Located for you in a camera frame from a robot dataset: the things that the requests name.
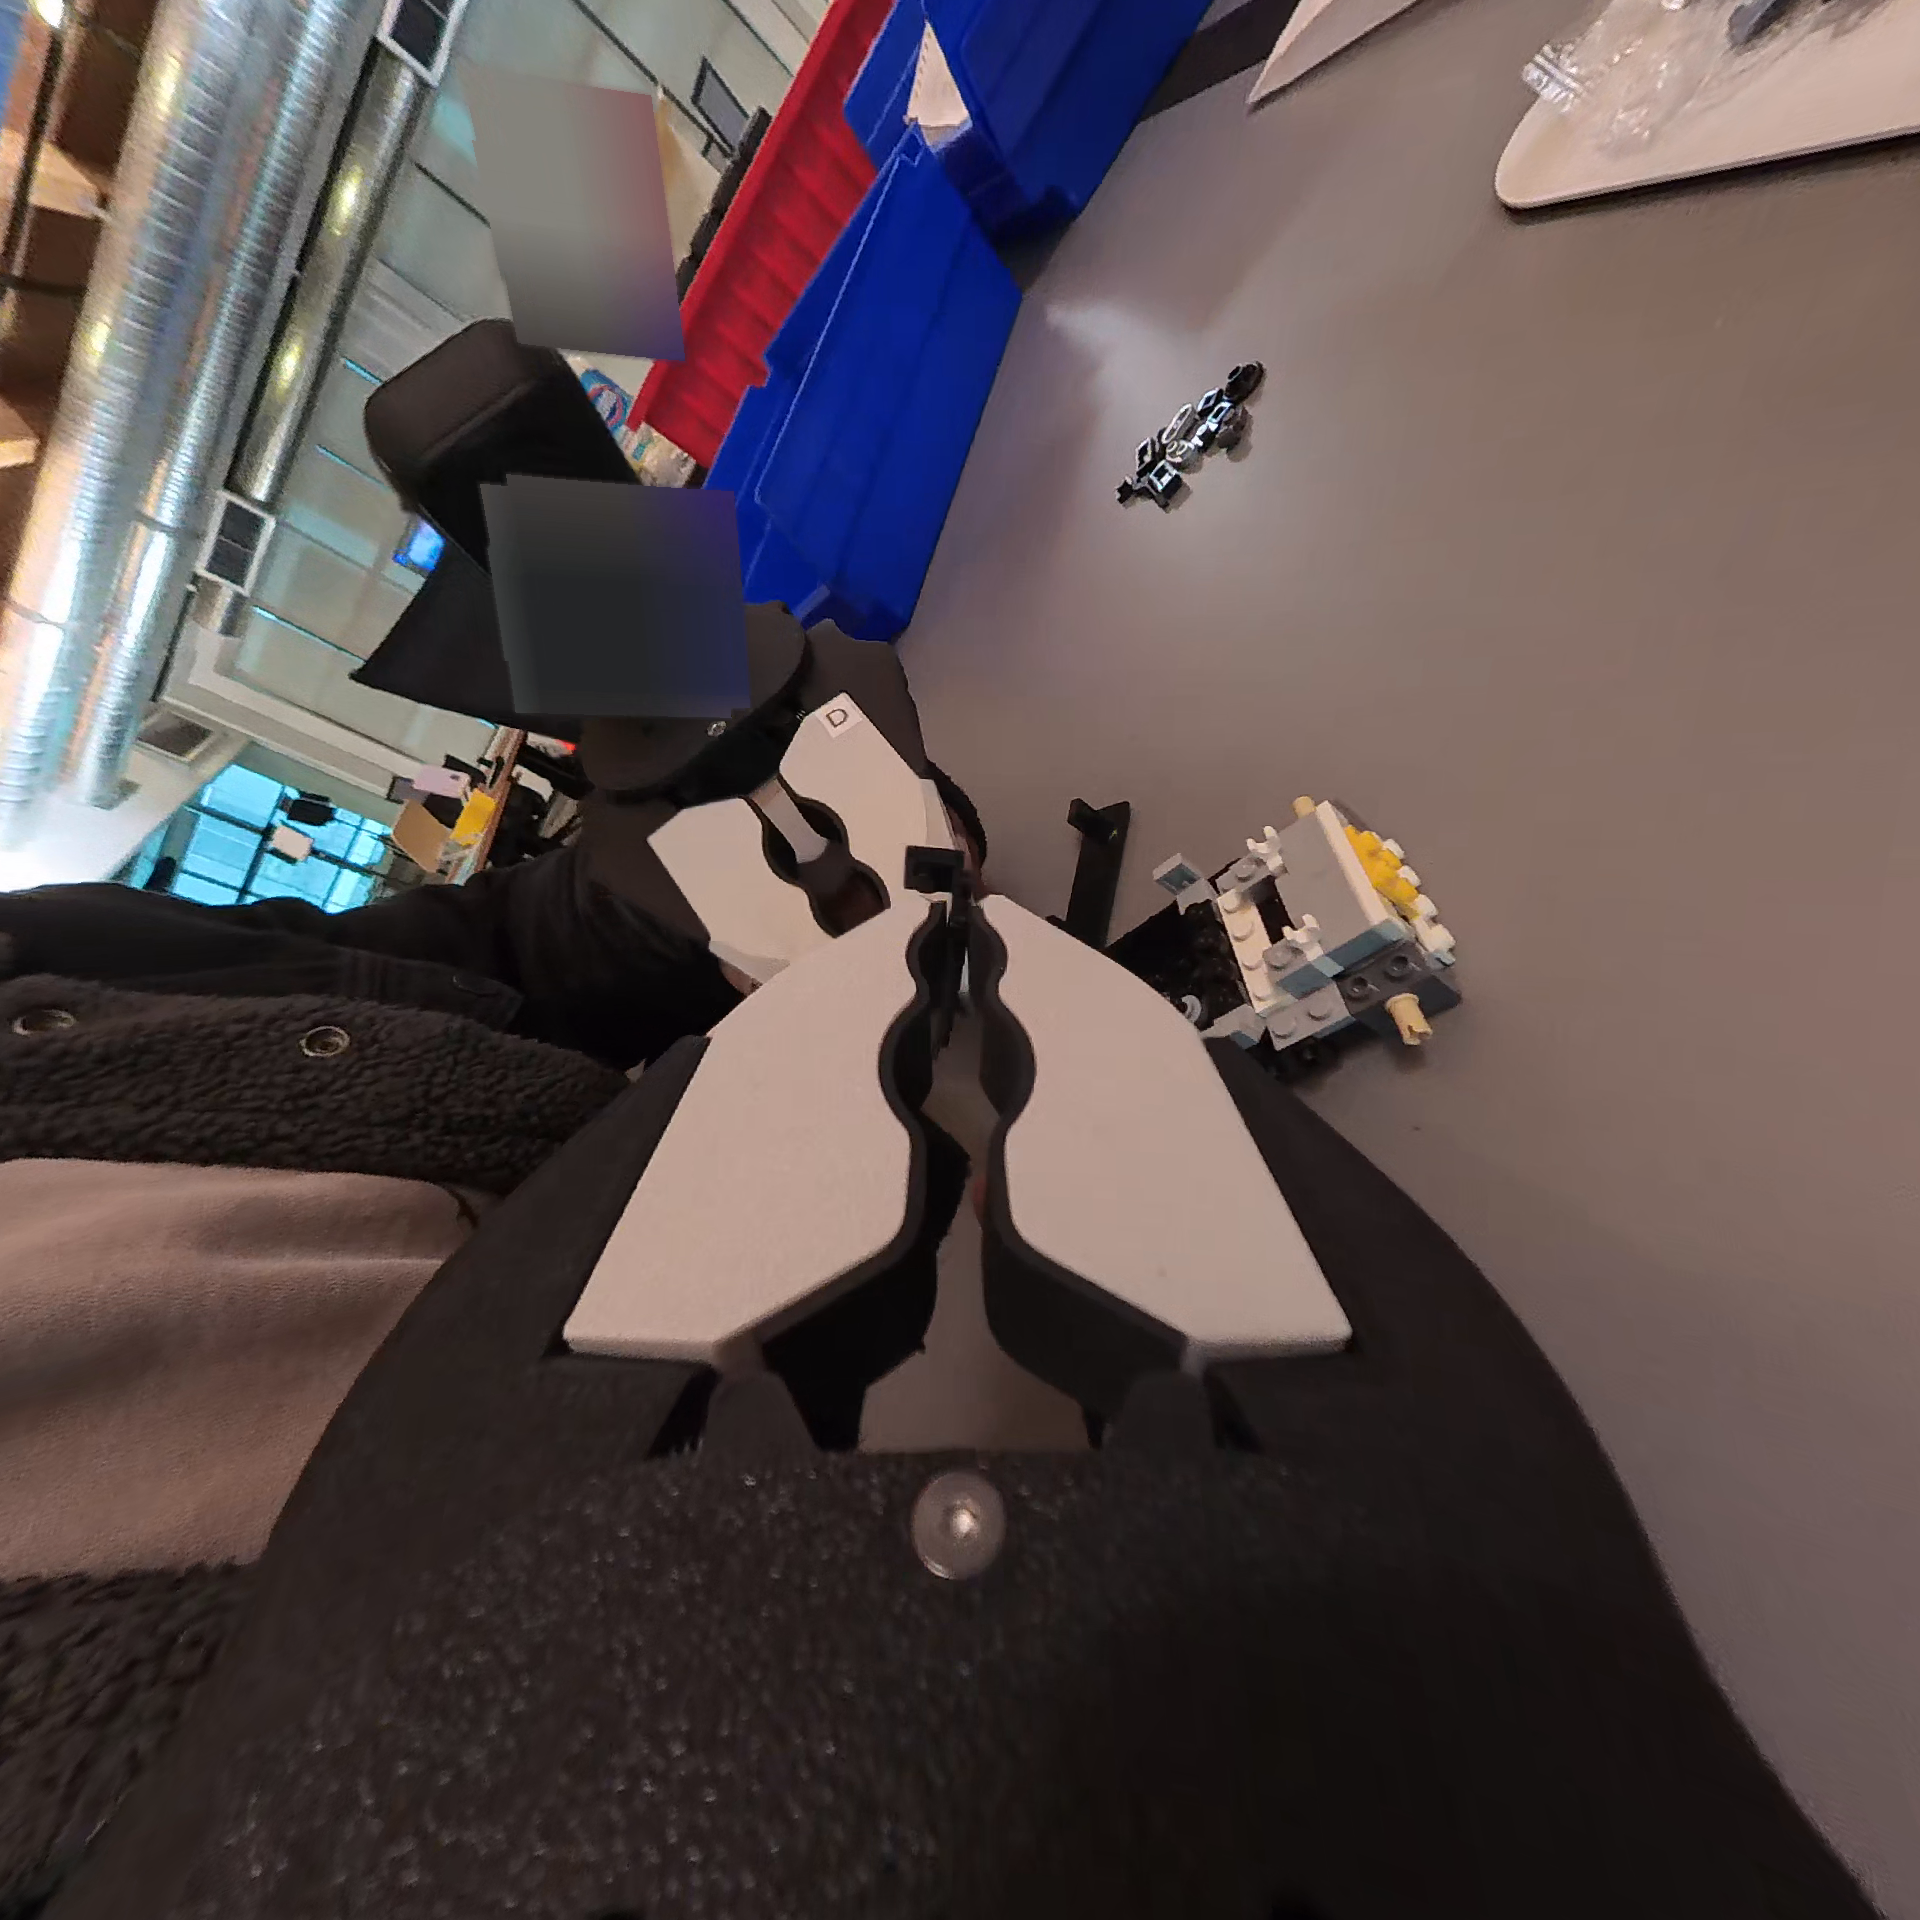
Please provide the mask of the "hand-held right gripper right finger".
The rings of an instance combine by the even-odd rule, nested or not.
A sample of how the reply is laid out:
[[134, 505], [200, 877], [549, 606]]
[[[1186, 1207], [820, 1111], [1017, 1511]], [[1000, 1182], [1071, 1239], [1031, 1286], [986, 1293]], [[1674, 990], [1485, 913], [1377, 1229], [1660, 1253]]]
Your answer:
[[1112, 1423], [1152, 1375], [1350, 1345], [1224, 1055], [1164, 996], [1002, 895], [974, 909], [966, 980], [982, 1304], [1018, 1367]]

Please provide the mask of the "clear plastic parts bag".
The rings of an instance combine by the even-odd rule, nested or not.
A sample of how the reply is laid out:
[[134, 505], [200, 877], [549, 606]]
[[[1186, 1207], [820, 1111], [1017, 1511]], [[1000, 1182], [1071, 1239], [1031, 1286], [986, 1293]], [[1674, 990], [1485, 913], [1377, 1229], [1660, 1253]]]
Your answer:
[[1602, 153], [1647, 143], [1794, 1], [1612, 1], [1544, 40], [1522, 84]]

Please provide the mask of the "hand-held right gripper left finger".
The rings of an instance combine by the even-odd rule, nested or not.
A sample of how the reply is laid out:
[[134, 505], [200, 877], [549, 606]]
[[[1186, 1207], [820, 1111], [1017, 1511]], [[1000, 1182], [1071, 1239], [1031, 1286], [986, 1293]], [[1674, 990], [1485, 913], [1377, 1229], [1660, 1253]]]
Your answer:
[[928, 1119], [945, 908], [884, 909], [714, 1025], [562, 1327], [776, 1375], [815, 1445], [922, 1350], [964, 1148]]

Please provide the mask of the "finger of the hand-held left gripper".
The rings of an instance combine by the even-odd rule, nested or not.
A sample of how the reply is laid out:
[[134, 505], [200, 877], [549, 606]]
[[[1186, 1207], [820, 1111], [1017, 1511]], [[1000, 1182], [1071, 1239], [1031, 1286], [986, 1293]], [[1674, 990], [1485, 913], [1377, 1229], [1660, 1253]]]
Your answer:
[[815, 902], [789, 877], [833, 850], [792, 794], [746, 794], [684, 806], [647, 834], [647, 848], [672, 877], [721, 970], [753, 990], [830, 941]]
[[898, 902], [906, 848], [952, 848], [952, 826], [930, 777], [917, 772], [893, 741], [840, 693], [799, 720], [775, 774], [757, 794], [792, 794], [833, 850], [809, 871], [789, 852], [775, 863], [797, 877], [823, 920], [868, 920]]

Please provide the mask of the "silver ventilation duct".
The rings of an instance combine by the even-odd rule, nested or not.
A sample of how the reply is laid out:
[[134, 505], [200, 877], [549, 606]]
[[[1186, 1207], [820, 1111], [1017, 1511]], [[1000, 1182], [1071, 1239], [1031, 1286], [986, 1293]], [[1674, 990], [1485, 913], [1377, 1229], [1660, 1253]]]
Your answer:
[[5, 852], [116, 801], [376, 5], [156, 5], [5, 577]]

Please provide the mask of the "white folded paper sheet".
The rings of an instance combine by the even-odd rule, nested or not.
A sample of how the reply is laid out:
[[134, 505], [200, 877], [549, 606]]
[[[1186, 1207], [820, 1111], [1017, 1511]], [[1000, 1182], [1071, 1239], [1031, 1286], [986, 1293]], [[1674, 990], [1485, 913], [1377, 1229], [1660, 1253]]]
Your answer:
[[948, 149], [974, 127], [972, 110], [930, 23], [918, 30], [903, 122], [918, 129], [932, 151]]

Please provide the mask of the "small black toy brick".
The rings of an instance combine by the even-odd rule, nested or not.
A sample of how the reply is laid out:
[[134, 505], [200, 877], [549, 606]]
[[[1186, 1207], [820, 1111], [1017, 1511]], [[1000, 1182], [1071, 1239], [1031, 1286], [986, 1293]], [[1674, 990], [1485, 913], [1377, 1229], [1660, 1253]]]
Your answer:
[[937, 1057], [952, 1038], [966, 994], [975, 884], [966, 856], [952, 848], [906, 848], [903, 884], [928, 901], [904, 962], [928, 1004], [928, 1052]]

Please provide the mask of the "blue plastic bin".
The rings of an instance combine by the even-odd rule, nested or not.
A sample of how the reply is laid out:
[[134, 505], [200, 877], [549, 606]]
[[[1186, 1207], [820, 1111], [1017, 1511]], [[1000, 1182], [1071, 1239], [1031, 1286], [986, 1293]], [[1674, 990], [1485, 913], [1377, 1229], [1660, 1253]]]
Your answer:
[[974, 116], [932, 151], [978, 229], [1008, 246], [1089, 204], [1207, 1], [898, 1], [848, 92], [882, 167], [904, 136], [906, 76], [930, 23]]
[[1022, 293], [906, 129], [765, 350], [710, 461], [746, 598], [895, 639], [921, 598]]

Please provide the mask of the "printed white paper bag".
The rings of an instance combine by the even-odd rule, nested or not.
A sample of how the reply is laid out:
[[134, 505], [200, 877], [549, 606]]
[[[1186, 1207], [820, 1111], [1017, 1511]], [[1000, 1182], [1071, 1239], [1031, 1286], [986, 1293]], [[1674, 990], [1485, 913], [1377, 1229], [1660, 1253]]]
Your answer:
[[1282, 88], [1306, 77], [1360, 38], [1377, 31], [1417, 1], [1300, 1], [1262, 63], [1245, 102], [1258, 106]]

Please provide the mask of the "white book stand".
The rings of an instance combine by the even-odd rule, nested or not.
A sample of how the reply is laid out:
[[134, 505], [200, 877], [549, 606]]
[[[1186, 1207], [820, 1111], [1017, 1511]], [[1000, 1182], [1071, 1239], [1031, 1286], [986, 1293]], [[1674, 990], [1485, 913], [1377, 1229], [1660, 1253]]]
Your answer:
[[1533, 98], [1494, 167], [1497, 200], [1560, 207], [1916, 136], [1917, 5], [1794, 5], [1642, 146], [1597, 151]]

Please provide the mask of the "toy brick car model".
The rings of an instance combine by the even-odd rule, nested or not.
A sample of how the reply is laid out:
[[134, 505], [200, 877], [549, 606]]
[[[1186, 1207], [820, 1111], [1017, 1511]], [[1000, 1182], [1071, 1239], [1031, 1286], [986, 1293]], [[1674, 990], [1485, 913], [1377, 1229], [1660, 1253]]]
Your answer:
[[1335, 799], [1300, 794], [1229, 858], [1172, 854], [1154, 881], [1168, 901], [1106, 956], [1285, 1082], [1366, 1040], [1418, 1052], [1460, 1006], [1456, 936], [1402, 846]]

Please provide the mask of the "pile of small black toy pieces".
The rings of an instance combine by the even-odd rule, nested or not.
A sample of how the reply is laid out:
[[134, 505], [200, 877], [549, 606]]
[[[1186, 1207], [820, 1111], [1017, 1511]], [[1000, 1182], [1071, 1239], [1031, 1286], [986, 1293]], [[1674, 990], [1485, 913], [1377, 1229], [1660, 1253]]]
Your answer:
[[1229, 367], [1222, 382], [1202, 391], [1197, 399], [1188, 399], [1136, 445], [1136, 463], [1117, 481], [1116, 500], [1122, 508], [1146, 500], [1169, 511], [1210, 454], [1234, 452], [1245, 441], [1253, 398], [1262, 383], [1263, 362], [1253, 359]]

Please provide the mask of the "person's left forearm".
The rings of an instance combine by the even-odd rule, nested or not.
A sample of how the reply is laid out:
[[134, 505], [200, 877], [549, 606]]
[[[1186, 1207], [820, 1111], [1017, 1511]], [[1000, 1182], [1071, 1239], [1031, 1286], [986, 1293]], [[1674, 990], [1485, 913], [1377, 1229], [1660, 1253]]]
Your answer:
[[576, 848], [338, 913], [294, 898], [212, 904], [54, 884], [5, 893], [2, 933], [5, 977], [367, 1000], [465, 1016], [618, 1071], [741, 1004], [702, 941], [592, 877]]

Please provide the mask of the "red object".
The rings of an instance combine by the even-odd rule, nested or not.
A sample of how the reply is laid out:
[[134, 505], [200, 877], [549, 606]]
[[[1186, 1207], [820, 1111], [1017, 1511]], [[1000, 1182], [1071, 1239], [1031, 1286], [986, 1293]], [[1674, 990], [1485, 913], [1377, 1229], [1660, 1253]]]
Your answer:
[[797, 77], [741, 169], [681, 300], [684, 356], [639, 385], [637, 418], [710, 466], [765, 350], [874, 178], [848, 92], [888, 1], [826, 9]]

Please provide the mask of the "pale pink garment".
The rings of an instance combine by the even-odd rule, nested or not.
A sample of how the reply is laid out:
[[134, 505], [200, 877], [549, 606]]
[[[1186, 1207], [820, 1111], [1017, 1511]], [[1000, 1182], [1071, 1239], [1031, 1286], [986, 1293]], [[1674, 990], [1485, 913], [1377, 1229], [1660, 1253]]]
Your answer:
[[5, 1581], [253, 1564], [486, 1210], [365, 1172], [7, 1162]]

